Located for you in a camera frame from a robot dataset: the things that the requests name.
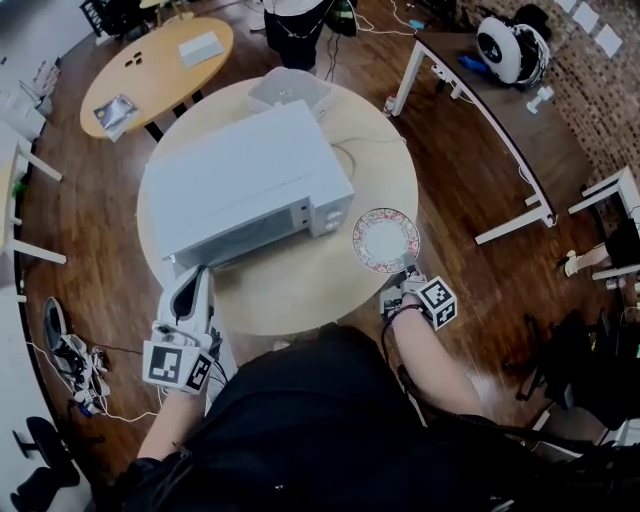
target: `blue object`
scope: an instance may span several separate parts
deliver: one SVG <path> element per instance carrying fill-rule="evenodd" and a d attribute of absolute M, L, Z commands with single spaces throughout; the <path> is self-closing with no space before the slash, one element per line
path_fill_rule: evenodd
<path fill-rule="evenodd" d="M 470 69 L 471 71 L 475 71 L 476 73 L 489 72 L 489 67 L 484 62 L 474 57 L 468 57 L 464 55 L 462 57 L 458 57 L 458 62 L 465 68 Z"/>
<path fill-rule="evenodd" d="M 418 20 L 409 20 L 409 25 L 416 30 L 422 30 L 424 28 L 424 23 Z"/>

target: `shoe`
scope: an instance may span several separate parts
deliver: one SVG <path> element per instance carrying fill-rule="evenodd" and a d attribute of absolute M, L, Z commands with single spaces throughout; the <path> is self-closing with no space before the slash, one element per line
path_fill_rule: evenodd
<path fill-rule="evenodd" d="M 578 260 L 580 256 L 576 256 L 576 251 L 567 253 L 566 262 L 564 264 L 564 273 L 567 277 L 571 277 L 578 273 Z"/>

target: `round table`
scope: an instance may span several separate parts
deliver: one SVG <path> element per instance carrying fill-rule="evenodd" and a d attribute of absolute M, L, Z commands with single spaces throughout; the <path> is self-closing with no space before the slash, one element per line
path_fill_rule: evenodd
<path fill-rule="evenodd" d="M 246 98 L 257 81 L 226 87 L 191 108 L 167 131 L 151 160 L 251 115 Z M 320 125 L 355 190 L 347 218 L 335 233 L 319 238 L 299 233 L 216 269 L 215 307 L 228 330 L 255 335 L 292 334 L 350 313 L 390 277 L 365 267 L 354 253 L 352 232 L 356 221 L 380 207 L 416 218 L 418 186 L 403 139 L 371 103 L 343 87 L 332 87 L 335 103 Z M 251 151 L 252 141 L 246 144 L 239 150 Z M 138 195 L 138 235 L 151 270 L 166 286 L 175 275 L 171 264 L 160 260 L 155 248 L 148 194 L 153 179 L 148 168 Z"/>
<path fill-rule="evenodd" d="M 178 45 L 209 31 L 215 32 L 224 53 L 186 68 Z M 227 61 L 232 46 L 231 27 L 213 18 L 175 20 L 150 32 L 111 59 L 93 81 L 80 109 L 82 129 L 92 137 L 107 138 L 93 111 L 124 94 L 140 111 L 127 131 L 145 126 L 160 140 L 162 132 L 153 121 L 172 108 L 178 116 L 184 113 L 182 102 L 190 95 L 194 101 L 201 99 L 200 88 Z"/>

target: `white table leg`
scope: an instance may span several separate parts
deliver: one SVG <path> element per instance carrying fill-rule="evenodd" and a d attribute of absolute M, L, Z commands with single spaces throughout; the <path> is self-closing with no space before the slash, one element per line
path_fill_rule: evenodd
<path fill-rule="evenodd" d="M 569 215 L 573 215 L 574 213 L 579 212 L 580 210 L 584 210 L 585 208 L 588 208 L 589 206 L 597 203 L 598 201 L 602 201 L 606 197 L 612 196 L 613 194 L 618 192 L 618 190 L 619 190 L 619 187 L 618 187 L 618 184 L 616 183 L 615 185 L 609 188 L 605 188 L 602 192 L 593 194 L 591 197 L 589 197 L 589 199 L 585 199 L 584 201 L 578 204 L 574 204 L 571 208 L 569 208 Z"/>
<path fill-rule="evenodd" d="M 594 192 L 597 192 L 601 188 L 608 187 L 612 183 L 615 183 L 616 181 L 618 181 L 620 179 L 620 176 L 622 176 L 622 173 L 625 171 L 625 169 L 627 169 L 627 167 L 625 167 L 621 171 L 618 171 L 615 174 L 612 174 L 607 179 L 599 181 L 593 187 L 589 187 L 588 189 L 583 190 L 582 191 L 582 197 L 590 196 L 591 194 L 593 194 Z"/>
<path fill-rule="evenodd" d="M 404 103 L 407 101 L 407 96 L 409 96 L 409 91 L 416 79 L 416 75 L 418 74 L 423 58 L 424 51 L 422 49 L 422 44 L 420 44 L 419 41 L 416 41 L 416 44 L 413 46 L 411 58 L 409 59 L 409 64 L 407 64 L 407 69 L 402 77 L 400 89 L 398 89 L 398 94 L 396 95 L 396 104 L 391 112 L 394 116 L 399 116 L 400 112 L 402 112 L 402 108 L 404 107 Z"/>
<path fill-rule="evenodd" d="M 46 249 L 41 249 L 35 245 L 25 244 L 20 240 L 11 240 L 7 246 L 13 251 L 28 254 L 29 256 L 35 256 L 36 258 L 41 258 L 43 260 L 53 261 L 54 263 L 60 263 L 61 265 L 67 262 L 67 257 L 62 254 L 47 251 Z"/>
<path fill-rule="evenodd" d="M 486 233 L 482 233 L 480 236 L 476 237 L 476 243 L 478 245 L 488 242 L 489 240 L 493 240 L 494 238 L 498 238 L 499 236 L 506 235 L 507 233 L 511 233 L 516 229 L 520 229 L 527 224 L 531 224 L 537 220 L 544 220 L 545 216 L 549 213 L 549 211 L 544 206 L 538 206 L 533 210 L 528 211 L 524 215 L 520 215 L 509 222 L 505 222 L 504 224 L 493 228 Z"/>
<path fill-rule="evenodd" d="M 62 174 L 60 174 L 58 171 L 56 171 L 53 167 L 51 167 L 49 164 L 47 164 L 46 162 L 43 162 L 42 160 L 40 160 L 37 156 L 35 156 L 32 153 L 29 153 L 27 151 L 21 151 L 20 152 L 22 154 L 22 156 L 24 158 L 27 159 L 27 161 L 31 164 L 33 164 L 34 167 L 37 167 L 38 169 L 40 169 L 43 173 L 45 173 L 46 175 L 50 176 L 51 178 L 53 178 L 56 181 L 60 181 L 62 179 Z"/>
<path fill-rule="evenodd" d="M 640 265 L 629 265 L 628 267 L 612 268 L 611 270 L 603 270 L 591 274 L 591 279 L 598 281 L 599 279 L 609 279 L 610 277 L 622 276 L 624 274 L 633 274 L 640 272 Z"/>
<path fill-rule="evenodd" d="M 531 206 L 532 204 L 536 204 L 539 202 L 540 202 L 540 198 L 536 194 L 533 194 L 531 197 L 527 197 L 524 200 L 524 204 L 526 204 L 527 206 Z"/>

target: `plate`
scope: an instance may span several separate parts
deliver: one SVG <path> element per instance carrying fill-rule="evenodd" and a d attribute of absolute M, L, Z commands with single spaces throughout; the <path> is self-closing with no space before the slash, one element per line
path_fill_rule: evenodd
<path fill-rule="evenodd" d="M 371 270 L 396 274 L 404 270 L 403 256 L 420 252 L 420 235 L 411 220 L 398 210 L 376 208 L 358 219 L 353 228 L 353 250 Z"/>

